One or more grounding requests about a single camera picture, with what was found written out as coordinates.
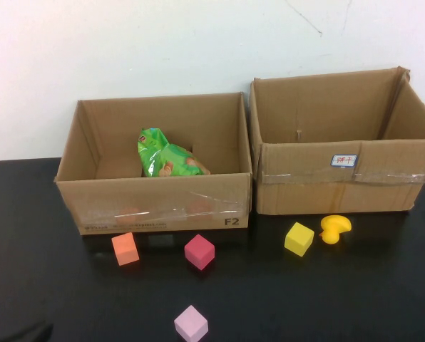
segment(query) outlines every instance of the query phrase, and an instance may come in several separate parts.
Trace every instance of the yellow foam cube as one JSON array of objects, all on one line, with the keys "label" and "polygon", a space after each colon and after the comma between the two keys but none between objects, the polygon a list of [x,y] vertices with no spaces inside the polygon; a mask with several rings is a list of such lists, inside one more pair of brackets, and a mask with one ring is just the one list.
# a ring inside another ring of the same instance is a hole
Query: yellow foam cube
[{"label": "yellow foam cube", "polygon": [[302,257],[311,246],[314,232],[296,222],[285,236],[284,247]]}]

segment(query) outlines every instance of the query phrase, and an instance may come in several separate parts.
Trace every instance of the rubber duck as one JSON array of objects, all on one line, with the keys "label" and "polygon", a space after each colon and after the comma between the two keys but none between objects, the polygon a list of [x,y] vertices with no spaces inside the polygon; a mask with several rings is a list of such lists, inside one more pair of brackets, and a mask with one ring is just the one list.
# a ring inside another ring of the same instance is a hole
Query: rubber duck
[{"label": "rubber duck", "polygon": [[320,236],[326,244],[336,244],[339,241],[339,234],[352,230],[352,224],[349,219],[341,215],[324,217],[320,222],[320,226],[323,229]]}]

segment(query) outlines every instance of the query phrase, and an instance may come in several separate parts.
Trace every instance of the orange foam cube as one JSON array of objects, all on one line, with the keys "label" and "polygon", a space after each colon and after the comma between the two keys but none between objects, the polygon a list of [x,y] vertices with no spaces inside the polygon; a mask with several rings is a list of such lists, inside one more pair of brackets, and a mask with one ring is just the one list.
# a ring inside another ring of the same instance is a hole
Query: orange foam cube
[{"label": "orange foam cube", "polygon": [[114,253],[116,253],[116,258],[118,258],[119,266],[140,259],[132,233],[119,235],[118,237],[112,238],[111,241],[113,242]]}]

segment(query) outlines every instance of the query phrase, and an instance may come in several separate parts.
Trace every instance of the foam cube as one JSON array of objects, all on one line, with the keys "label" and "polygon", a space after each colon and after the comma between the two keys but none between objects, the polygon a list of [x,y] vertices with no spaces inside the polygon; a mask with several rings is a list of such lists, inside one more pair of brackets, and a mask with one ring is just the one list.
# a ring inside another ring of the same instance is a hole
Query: foam cube
[{"label": "foam cube", "polygon": [[119,235],[118,237],[112,238],[111,241],[113,242],[114,253],[116,253],[116,258],[118,258],[119,266],[140,259],[132,233]]},{"label": "foam cube", "polygon": [[208,321],[189,306],[175,319],[175,328],[187,342],[198,342],[208,332]]},{"label": "foam cube", "polygon": [[185,258],[199,270],[203,270],[213,259],[214,245],[207,239],[197,234],[184,246]]},{"label": "foam cube", "polygon": [[302,257],[311,246],[314,232],[296,222],[285,237],[284,247]]}]

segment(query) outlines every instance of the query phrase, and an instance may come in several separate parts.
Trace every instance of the green snack bag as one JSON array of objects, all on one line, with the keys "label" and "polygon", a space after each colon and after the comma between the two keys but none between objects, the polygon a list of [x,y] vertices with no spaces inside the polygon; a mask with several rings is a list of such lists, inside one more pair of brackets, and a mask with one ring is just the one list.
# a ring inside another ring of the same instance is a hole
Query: green snack bag
[{"label": "green snack bag", "polygon": [[170,144],[158,128],[142,130],[138,153],[147,177],[209,175],[210,172],[192,153]]}]

